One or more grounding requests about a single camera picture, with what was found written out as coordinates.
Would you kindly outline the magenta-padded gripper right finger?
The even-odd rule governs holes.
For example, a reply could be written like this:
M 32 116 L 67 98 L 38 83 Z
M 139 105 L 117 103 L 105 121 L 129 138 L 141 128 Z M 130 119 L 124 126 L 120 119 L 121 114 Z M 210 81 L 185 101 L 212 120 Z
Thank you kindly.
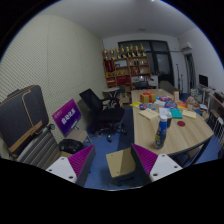
M 155 182 L 182 169 L 167 154 L 155 154 L 139 146 L 131 145 L 131 155 L 136 164 L 134 177 L 141 186 Z

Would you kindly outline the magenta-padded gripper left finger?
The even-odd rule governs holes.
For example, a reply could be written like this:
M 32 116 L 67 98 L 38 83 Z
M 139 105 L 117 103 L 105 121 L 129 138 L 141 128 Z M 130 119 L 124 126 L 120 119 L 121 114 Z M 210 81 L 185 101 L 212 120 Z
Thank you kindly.
M 95 146 L 91 145 L 73 154 L 69 158 L 58 158 L 47 168 L 47 171 L 83 187 L 86 183 L 95 155 Z

